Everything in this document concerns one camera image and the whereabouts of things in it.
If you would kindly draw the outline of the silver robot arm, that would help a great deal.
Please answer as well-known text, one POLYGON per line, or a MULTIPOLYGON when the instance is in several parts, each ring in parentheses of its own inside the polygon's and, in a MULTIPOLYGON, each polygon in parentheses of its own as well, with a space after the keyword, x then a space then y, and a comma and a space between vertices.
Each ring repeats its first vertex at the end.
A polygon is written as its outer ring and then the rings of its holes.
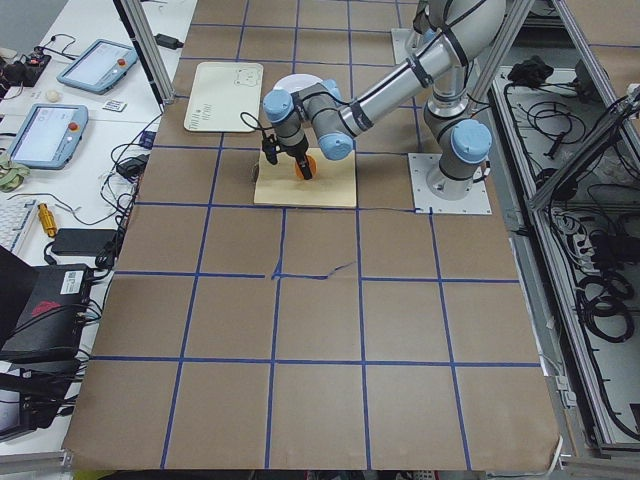
POLYGON ((263 99, 274 133, 264 135, 262 151, 275 165, 285 153, 305 180, 314 176, 303 127, 310 125, 325 158, 338 161, 354 149, 354 139, 422 89, 433 88, 464 68, 493 41, 506 12, 504 1, 423 1, 414 30, 424 42, 385 77, 344 101, 336 82, 321 80, 294 93, 275 88, 263 99))

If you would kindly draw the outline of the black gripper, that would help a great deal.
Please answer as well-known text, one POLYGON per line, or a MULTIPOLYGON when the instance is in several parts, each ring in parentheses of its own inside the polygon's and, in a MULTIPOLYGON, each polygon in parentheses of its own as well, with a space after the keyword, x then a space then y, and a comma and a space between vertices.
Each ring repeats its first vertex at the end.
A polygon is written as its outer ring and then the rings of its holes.
POLYGON ((287 155, 296 158, 296 175, 302 180, 313 178, 313 158, 306 154, 306 135, 302 129, 295 133, 277 131, 280 150, 287 155))

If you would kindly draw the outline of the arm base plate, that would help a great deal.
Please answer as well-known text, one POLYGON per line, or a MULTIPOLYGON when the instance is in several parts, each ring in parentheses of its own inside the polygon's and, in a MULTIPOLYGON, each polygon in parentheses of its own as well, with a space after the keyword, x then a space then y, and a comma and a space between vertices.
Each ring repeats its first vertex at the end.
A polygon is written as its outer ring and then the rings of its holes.
POLYGON ((413 29, 392 28, 390 33, 395 64, 400 64, 420 46, 422 35, 413 29))
POLYGON ((491 215, 480 166, 467 180, 452 180, 439 168, 440 154, 409 153, 414 210, 422 214, 491 215))

